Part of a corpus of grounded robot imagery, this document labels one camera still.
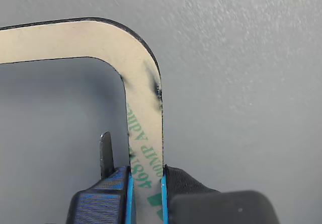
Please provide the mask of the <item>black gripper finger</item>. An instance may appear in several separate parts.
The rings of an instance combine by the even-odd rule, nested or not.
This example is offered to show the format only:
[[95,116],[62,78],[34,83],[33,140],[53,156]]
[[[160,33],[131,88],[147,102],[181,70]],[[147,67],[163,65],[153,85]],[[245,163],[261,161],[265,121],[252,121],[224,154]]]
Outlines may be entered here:
[[101,179],[72,197],[66,223],[136,223],[130,167],[114,167],[109,132],[101,135],[100,167]]
[[279,223],[270,200],[257,191],[219,192],[169,166],[164,167],[161,188],[164,223]]

